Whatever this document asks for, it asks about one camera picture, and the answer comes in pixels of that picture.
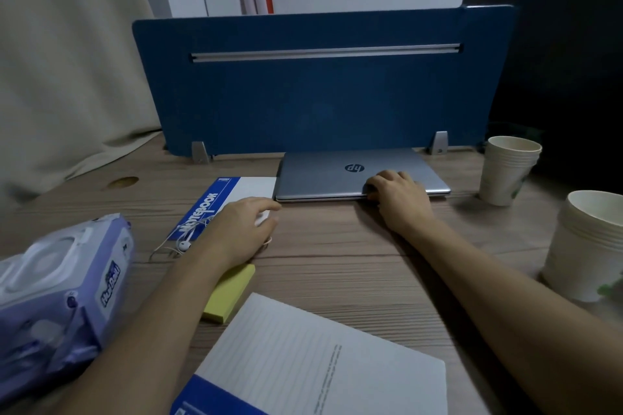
desk surface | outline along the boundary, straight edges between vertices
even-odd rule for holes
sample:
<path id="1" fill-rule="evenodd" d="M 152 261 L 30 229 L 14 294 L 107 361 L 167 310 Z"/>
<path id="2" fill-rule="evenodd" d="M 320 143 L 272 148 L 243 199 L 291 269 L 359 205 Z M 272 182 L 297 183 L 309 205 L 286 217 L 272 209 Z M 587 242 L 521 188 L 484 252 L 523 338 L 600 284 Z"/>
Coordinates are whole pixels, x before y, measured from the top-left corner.
<path id="1" fill-rule="evenodd" d="M 567 188 L 531 177 L 512 207 L 475 197 L 483 158 L 472 150 L 425 159 L 452 188 L 435 199 L 438 217 L 475 246 L 535 278 L 541 269 Z M 172 257 L 151 250 L 218 176 L 274 176 L 276 155 L 222 157 L 194 165 L 164 149 L 162 135 L 100 169 L 74 178 L 17 211 L 0 231 L 1 253 L 19 253 L 45 233 L 107 213 L 132 222 L 136 261 L 128 277 L 121 324 L 151 293 Z M 106 186 L 137 176 L 126 188 Z M 387 232 L 365 203 L 287 204 L 269 248 L 255 260 L 253 291 L 331 318 L 446 362 L 448 413 L 527 412 L 530 402 L 489 350 L 463 309 L 427 263 Z M 589 310 L 618 322 L 607 305 Z M 201 322 L 179 386 L 223 332 Z M 45 413 L 55 399 L 22 401 L 8 413 Z"/>

purple package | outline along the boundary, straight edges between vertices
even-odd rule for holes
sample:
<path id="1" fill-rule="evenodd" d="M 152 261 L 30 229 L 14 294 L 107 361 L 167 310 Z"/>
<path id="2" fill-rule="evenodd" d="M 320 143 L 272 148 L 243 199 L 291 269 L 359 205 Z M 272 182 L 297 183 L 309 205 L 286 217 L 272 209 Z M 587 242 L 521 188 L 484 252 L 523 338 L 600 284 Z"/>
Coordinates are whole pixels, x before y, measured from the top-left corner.
<path id="1" fill-rule="evenodd" d="M 0 261 L 0 403 L 101 352 L 133 252 L 129 222 L 111 214 Z"/>

beige curtain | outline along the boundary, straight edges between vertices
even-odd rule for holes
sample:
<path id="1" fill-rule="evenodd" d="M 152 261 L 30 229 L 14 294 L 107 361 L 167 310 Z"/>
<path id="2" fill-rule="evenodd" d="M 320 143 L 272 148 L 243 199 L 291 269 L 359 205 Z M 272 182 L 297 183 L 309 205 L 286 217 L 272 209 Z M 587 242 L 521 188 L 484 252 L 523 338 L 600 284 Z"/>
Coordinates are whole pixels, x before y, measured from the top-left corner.
<path id="1" fill-rule="evenodd" d="M 0 0 L 0 215 L 149 140 L 147 0 Z"/>

sticky note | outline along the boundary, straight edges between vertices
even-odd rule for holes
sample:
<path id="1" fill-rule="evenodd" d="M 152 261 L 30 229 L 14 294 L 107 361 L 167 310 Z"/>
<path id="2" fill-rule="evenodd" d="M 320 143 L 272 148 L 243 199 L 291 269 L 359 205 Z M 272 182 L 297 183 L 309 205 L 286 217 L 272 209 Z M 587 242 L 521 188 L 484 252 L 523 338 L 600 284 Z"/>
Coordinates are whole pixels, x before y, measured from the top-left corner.
<path id="1" fill-rule="evenodd" d="M 253 264 L 242 264 L 223 274 L 214 287 L 206 308 L 203 309 L 203 317 L 219 324 L 227 322 L 236 302 L 242 297 L 244 289 L 247 288 L 254 274 Z"/>

cup stack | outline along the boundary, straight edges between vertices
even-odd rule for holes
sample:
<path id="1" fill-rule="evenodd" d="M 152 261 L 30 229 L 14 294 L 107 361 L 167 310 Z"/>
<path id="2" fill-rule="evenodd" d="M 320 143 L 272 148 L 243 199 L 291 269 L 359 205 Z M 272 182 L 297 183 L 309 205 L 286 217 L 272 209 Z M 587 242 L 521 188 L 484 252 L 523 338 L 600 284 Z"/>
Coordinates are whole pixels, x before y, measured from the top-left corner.
<path id="1" fill-rule="evenodd" d="M 551 288 L 595 302 L 623 278 L 623 195 L 596 190 L 570 193 L 543 268 Z"/>
<path id="2" fill-rule="evenodd" d="M 479 197 L 492 205 L 512 204 L 541 149 L 539 143 L 515 136 L 489 138 Z"/>

